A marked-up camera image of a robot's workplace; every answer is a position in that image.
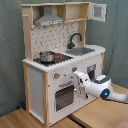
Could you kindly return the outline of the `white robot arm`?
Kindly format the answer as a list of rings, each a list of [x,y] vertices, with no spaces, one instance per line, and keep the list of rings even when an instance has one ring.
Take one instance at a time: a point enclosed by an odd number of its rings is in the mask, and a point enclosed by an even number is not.
[[[126,94],[116,93],[110,77],[99,75],[94,81],[91,81],[89,76],[83,72],[75,71],[74,74],[78,79],[75,88],[79,98],[86,99],[88,95],[91,95],[102,100],[128,104],[128,92]]]

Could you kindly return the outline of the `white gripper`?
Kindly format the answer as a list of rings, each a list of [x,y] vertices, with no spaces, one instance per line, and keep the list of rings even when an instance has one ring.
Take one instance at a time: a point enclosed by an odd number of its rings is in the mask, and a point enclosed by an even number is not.
[[[74,72],[78,82],[75,84],[76,93],[79,98],[86,99],[87,93],[85,91],[85,86],[91,82],[89,76],[80,71]]]

